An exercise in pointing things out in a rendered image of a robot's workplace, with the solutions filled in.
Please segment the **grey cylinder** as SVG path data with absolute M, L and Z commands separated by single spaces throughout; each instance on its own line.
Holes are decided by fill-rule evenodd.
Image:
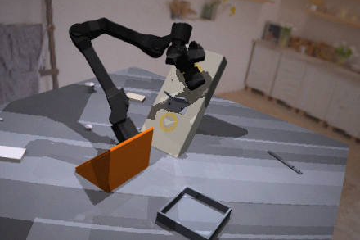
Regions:
M 94 83 L 85 83 L 85 93 L 94 93 Z

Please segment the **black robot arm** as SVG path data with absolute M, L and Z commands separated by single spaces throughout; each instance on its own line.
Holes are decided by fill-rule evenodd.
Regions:
M 205 51 L 196 41 L 189 44 L 192 26 L 186 23 L 173 23 L 171 33 L 164 37 L 152 34 L 142 34 L 133 31 L 109 21 L 103 17 L 97 20 L 76 23 L 70 27 L 69 35 L 73 44 L 86 57 L 89 66 L 94 75 L 99 80 L 103 88 L 107 101 L 110 105 L 111 113 L 109 122 L 112 123 L 112 130 L 119 143 L 124 143 L 130 138 L 140 134 L 138 133 L 134 123 L 130 117 L 127 117 L 128 100 L 124 93 L 124 88 L 118 89 L 110 76 L 107 74 L 105 67 L 101 63 L 100 58 L 94 51 L 91 40 L 97 38 L 101 34 L 108 34 L 114 38 L 121 39 L 141 49 L 150 57 L 161 57 L 167 48 L 165 64 L 181 65 L 187 60 L 187 53 L 191 58 L 190 65 L 205 60 Z M 172 45 L 169 47 L 170 43 Z M 185 51 L 185 45 L 189 44 L 189 48 Z

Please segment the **black thin bar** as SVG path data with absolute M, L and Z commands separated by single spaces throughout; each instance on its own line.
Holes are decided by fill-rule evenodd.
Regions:
M 293 165 L 291 165 L 290 163 L 288 164 L 288 162 L 284 161 L 283 159 L 281 159 L 278 155 L 276 155 L 275 153 L 272 153 L 270 151 L 268 151 L 269 155 L 272 155 L 274 157 L 276 157 L 280 162 L 282 162 L 283 164 L 289 166 L 292 170 L 294 170 L 294 172 L 302 174 L 303 172 L 301 172 L 300 170 L 297 170 Z

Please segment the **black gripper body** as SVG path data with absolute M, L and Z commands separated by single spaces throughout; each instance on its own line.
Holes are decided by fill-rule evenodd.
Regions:
M 193 91 L 194 89 L 200 87 L 202 84 L 205 84 L 205 79 L 200 72 L 197 72 L 197 69 L 194 66 L 190 65 L 191 58 L 187 53 L 187 60 L 181 65 L 175 65 L 179 69 L 180 73 L 185 72 L 188 77 L 185 82 L 187 87 Z

